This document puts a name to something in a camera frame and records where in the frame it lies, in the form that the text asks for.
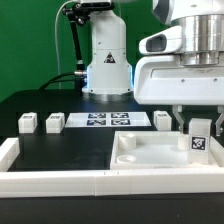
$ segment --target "white robot body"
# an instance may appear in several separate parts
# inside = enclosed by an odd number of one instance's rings
[[[91,14],[92,62],[84,96],[113,101],[132,94],[132,67],[126,59],[126,26],[113,11]]]
[[[224,53],[220,61],[185,67],[180,55],[144,57],[136,67],[134,97],[146,105],[223,105]]]
[[[172,27],[139,44],[137,102],[224,105],[223,0],[154,0],[153,10]]]

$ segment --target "black table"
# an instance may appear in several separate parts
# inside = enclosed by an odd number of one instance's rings
[[[130,99],[100,103],[86,100],[72,90],[21,91],[0,104],[0,143],[19,137],[21,153],[9,172],[109,169],[114,132],[152,131],[155,127],[66,128],[46,135],[45,120],[52,112],[152,112],[169,106],[143,106]],[[37,112],[34,134],[19,135],[17,121],[23,113]],[[188,107],[188,118],[213,118],[215,107]],[[173,119],[172,129],[178,124]],[[217,140],[223,144],[222,137]],[[224,194],[164,194],[100,197],[0,199],[0,223],[222,223]]]

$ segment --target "small white block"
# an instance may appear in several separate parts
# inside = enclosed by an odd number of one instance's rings
[[[189,123],[189,135],[210,136],[212,120],[192,118]]]
[[[0,147],[0,172],[6,172],[19,155],[18,138],[8,138]]]
[[[46,120],[47,133],[60,133],[65,126],[64,113],[52,113]]]
[[[188,161],[190,163],[209,163],[210,150],[210,130],[212,120],[195,119],[189,125],[189,152]]]
[[[154,111],[153,123],[158,131],[171,131],[172,118],[166,111]]]
[[[19,133],[33,133],[37,127],[37,114],[25,113],[18,121]]]

